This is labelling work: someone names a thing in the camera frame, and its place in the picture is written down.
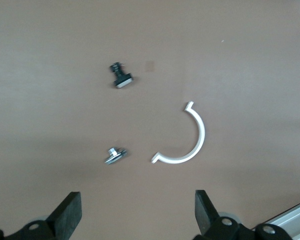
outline semicircular clip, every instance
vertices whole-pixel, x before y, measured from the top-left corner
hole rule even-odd
[[[201,119],[200,115],[192,109],[193,104],[194,104],[193,101],[188,102],[188,104],[186,105],[186,107],[184,109],[184,111],[188,112],[190,115],[192,115],[192,117],[194,117],[196,123],[198,124],[199,137],[198,137],[198,142],[196,143],[193,150],[190,151],[185,156],[178,157],[178,158],[177,157],[174,157],[174,158],[168,157],[168,156],[161,154],[160,152],[157,152],[152,157],[152,161],[151,161],[152,163],[156,163],[159,160],[159,161],[162,161],[167,164],[181,164],[181,163],[184,163],[184,162],[190,160],[192,157],[194,157],[199,152],[199,150],[202,148],[203,142],[205,139],[205,127],[204,127],[204,123],[203,123],[203,120]]]

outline brown table surface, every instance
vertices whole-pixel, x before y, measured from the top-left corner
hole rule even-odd
[[[203,148],[151,164],[195,145],[188,101]],[[0,229],[80,191],[72,240],[191,240],[196,189],[250,228],[300,203],[300,1],[0,0]]]

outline screw head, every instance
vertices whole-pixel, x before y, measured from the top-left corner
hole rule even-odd
[[[223,223],[224,225],[226,225],[226,226],[231,226],[231,225],[233,224],[232,221],[229,220],[228,218],[222,219],[222,223]]]
[[[113,72],[115,72],[115,71],[117,71],[119,68],[121,68],[121,66],[122,66],[122,64],[120,63],[120,62],[115,62],[114,64],[112,64],[111,66],[110,66],[110,69],[111,69],[111,71]]]
[[[118,155],[118,150],[114,147],[114,148],[111,148],[111,149],[109,149],[109,154],[111,155],[111,156],[117,156]]]
[[[39,227],[39,224],[35,223],[35,224],[32,224],[30,227],[29,227],[29,230],[35,230]]]
[[[271,226],[268,226],[268,225],[263,227],[263,231],[268,234],[275,234],[274,228],[272,228]]]

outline bolt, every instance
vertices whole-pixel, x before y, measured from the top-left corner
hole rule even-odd
[[[116,162],[117,160],[119,160],[120,158],[126,156],[127,154],[127,151],[124,149],[124,148],[111,148],[109,149],[109,154],[110,154],[110,157],[108,157],[105,161],[106,164],[112,164],[114,162]]]
[[[125,85],[128,85],[129,83],[133,82],[133,77],[131,74],[125,74],[125,72],[122,70],[122,63],[115,62],[110,66],[110,69],[112,72],[114,72],[116,76],[116,80],[114,81],[114,85],[120,89],[124,87]]]
[[[222,219],[222,223],[223,223],[224,225],[226,225],[226,226],[231,226],[231,225],[233,224],[232,221],[229,220],[228,218]]]
[[[272,228],[271,226],[268,226],[268,225],[263,227],[263,231],[268,234],[275,234],[274,228]]]

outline black t-nut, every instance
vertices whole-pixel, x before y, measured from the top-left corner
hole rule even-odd
[[[116,80],[114,81],[114,85],[120,89],[133,81],[132,74],[125,74],[122,70],[122,64],[120,62],[116,62],[110,66],[112,72],[114,72],[116,76]]]

